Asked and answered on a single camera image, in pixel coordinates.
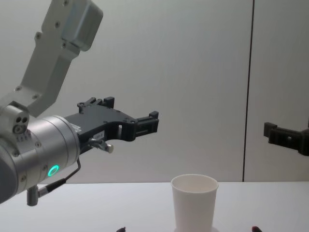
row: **paper cup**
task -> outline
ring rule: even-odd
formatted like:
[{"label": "paper cup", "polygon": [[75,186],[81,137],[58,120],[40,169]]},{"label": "paper cup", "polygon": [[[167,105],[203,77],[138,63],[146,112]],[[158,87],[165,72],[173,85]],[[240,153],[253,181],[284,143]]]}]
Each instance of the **paper cup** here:
[{"label": "paper cup", "polygon": [[176,232],[211,232],[219,183],[206,175],[185,174],[171,181]]}]

